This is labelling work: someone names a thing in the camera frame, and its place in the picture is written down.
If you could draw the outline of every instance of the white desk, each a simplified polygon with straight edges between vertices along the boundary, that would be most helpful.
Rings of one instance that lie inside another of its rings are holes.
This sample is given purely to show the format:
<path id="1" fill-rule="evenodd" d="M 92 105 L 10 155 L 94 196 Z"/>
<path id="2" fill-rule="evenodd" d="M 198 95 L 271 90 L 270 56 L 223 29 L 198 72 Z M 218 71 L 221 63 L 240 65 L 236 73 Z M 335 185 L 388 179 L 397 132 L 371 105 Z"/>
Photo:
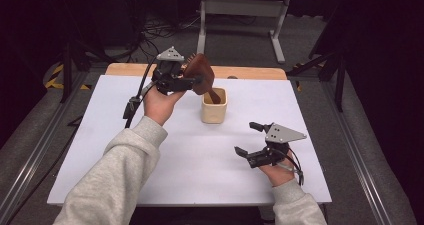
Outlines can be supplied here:
<path id="1" fill-rule="evenodd" d="M 63 204 L 70 189 L 101 158 L 108 142 L 124 128 L 123 111 L 141 77 L 101 76 L 81 126 L 63 162 L 47 203 Z M 274 202 L 271 185 L 259 169 L 234 152 L 265 146 L 265 133 L 249 122 L 286 126 L 308 135 L 291 142 L 305 174 L 304 191 L 318 203 L 331 202 L 320 164 L 289 81 L 215 79 L 228 92 L 224 123 L 200 121 L 201 98 L 193 92 L 177 103 L 165 124 L 168 138 L 161 159 L 139 199 L 139 206 L 253 206 Z M 140 106 L 132 126 L 141 118 Z"/>

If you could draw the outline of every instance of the person's left hand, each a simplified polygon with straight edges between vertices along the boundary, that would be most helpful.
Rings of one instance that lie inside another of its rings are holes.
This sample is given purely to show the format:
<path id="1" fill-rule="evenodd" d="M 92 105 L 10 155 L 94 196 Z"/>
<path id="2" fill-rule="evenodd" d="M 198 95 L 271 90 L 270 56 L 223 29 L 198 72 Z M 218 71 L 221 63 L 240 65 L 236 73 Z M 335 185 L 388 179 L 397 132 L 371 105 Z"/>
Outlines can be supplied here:
<path id="1" fill-rule="evenodd" d="M 160 93 L 156 86 L 153 86 L 144 97 L 144 116 L 163 126 L 171 117 L 175 104 L 184 94 L 185 91 L 174 92 L 166 96 Z"/>

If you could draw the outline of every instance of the person's right arm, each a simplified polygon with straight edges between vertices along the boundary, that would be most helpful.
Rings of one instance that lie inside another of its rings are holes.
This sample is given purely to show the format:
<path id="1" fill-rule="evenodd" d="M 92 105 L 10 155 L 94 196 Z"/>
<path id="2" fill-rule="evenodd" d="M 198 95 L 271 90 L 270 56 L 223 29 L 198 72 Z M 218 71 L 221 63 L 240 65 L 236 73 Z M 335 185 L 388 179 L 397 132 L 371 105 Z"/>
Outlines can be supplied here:
<path id="1" fill-rule="evenodd" d="M 286 166 L 293 167 L 285 159 Z M 279 224 L 327 224 L 315 199 L 305 193 L 297 183 L 292 171 L 280 166 L 259 167 L 270 180 L 275 204 L 275 222 Z"/>

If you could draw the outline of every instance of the human hand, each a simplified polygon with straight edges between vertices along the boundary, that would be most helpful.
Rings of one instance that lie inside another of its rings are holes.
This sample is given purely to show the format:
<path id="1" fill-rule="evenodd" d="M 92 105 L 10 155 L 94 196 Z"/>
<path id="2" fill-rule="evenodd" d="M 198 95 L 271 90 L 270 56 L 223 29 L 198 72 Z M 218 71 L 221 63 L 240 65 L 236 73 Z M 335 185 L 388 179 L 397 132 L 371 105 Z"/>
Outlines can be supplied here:
<path id="1" fill-rule="evenodd" d="M 287 155 L 290 158 L 293 158 L 292 156 L 292 152 L 289 150 L 289 152 L 287 153 Z M 288 159 L 284 159 L 284 161 L 281 162 L 282 164 L 284 164 L 287 167 L 290 167 L 293 169 L 293 164 L 288 160 Z M 294 178 L 294 172 L 293 171 L 289 171 L 283 167 L 280 167 L 278 165 L 275 166 L 270 166 L 270 165 L 264 165 L 264 166 L 260 166 L 259 169 L 265 173 L 265 175 L 268 176 L 269 181 L 271 182 L 273 187 L 277 187 L 280 186 L 286 182 L 289 182 L 290 180 L 292 180 Z"/>
<path id="2" fill-rule="evenodd" d="M 175 104 L 184 94 L 185 91 L 174 92 L 166 96 L 160 93 L 156 86 L 153 86 L 144 97 L 144 116 L 163 126 L 171 117 Z"/>

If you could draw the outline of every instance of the gray floor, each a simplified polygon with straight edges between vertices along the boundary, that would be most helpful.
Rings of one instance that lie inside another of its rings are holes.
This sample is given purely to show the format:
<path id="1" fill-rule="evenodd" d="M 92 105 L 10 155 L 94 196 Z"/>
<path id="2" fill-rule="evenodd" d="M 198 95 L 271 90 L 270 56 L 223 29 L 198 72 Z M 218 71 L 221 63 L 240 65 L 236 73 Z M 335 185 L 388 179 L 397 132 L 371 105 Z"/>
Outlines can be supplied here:
<path id="1" fill-rule="evenodd" d="M 273 25 L 274 21 L 270 19 L 258 18 L 250 25 L 242 25 L 228 17 L 210 19 L 205 54 L 213 65 L 281 67 L 289 71 L 296 63 L 308 61 L 308 54 L 324 28 L 325 22 L 320 18 L 287 17 L 280 35 L 286 57 L 284 65 L 276 62 L 267 34 Z M 196 51 L 197 36 L 198 28 L 192 27 L 170 38 L 157 38 L 153 42 L 160 51 L 175 46 L 182 55 L 188 56 Z M 154 51 L 145 44 L 143 47 L 152 53 Z M 108 53 L 112 55 L 119 51 L 108 51 Z M 146 62 L 144 55 L 140 52 L 132 57 L 132 61 Z M 98 77 L 104 72 L 105 64 L 94 64 L 90 72 L 86 74 L 84 83 L 93 85 L 94 89 Z M 381 219 L 376 219 L 376 213 L 370 205 L 370 200 L 375 197 L 367 197 L 368 193 L 364 191 L 364 180 L 358 176 L 358 168 L 352 161 L 345 133 L 339 123 L 340 116 L 350 129 L 360 158 L 371 174 L 371 181 L 375 184 L 389 221 L 392 224 L 416 224 L 408 198 L 387 165 L 349 77 L 347 76 L 345 80 L 344 112 L 336 114 L 333 102 L 326 96 L 326 91 L 334 87 L 334 82 L 324 84 L 311 78 L 316 73 L 317 70 L 314 68 L 290 80 L 300 81 L 302 89 L 299 92 L 294 86 L 295 93 L 333 199 L 333 202 L 326 206 L 329 224 L 383 224 Z M 67 123 L 84 114 L 92 91 L 78 90 L 76 92 L 23 198 L 27 197 L 29 191 L 42 179 L 67 143 L 74 129 L 67 126 Z M 6 197 L 21 167 L 47 128 L 59 106 L 61 92 L 60 89 L 49 89 L 0 150 L 1 198 Z M 55 180 L 54 174 L 60 169 L 64 157 L 65 155 L 11 224 L 51 224 L 54 221 L 60 208 L 47 205 L 46 201 Z"/>

